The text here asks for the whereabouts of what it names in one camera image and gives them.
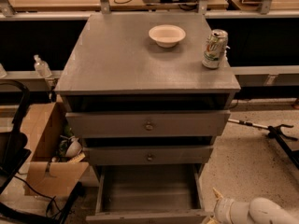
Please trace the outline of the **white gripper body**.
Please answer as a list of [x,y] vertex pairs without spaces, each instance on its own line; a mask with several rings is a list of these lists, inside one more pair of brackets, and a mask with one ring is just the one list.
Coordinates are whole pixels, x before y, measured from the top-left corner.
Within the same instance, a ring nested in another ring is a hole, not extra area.
[[251,224],[249,203],[222,198],[216,202],[214,214],[220,224]]

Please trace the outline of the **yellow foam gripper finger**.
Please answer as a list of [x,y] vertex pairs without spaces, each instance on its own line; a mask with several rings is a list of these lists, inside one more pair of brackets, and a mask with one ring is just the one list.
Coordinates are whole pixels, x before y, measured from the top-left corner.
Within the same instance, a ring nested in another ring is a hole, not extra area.
[[223,198],[223,195],[218,190],[216,190],[215,188],[213,188],[212,190],[213,190],[213,193],[214,193],[217,201],[219,201]]

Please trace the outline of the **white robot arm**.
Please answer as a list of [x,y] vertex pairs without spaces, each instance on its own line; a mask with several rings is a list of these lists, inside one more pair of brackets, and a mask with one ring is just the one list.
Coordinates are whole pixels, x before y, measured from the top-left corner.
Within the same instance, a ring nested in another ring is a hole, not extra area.
[[216,204],[209,224],[299,224],[297,218],[268,199],[254,198],[245,203],[224,198],[216,189],[213,192]]

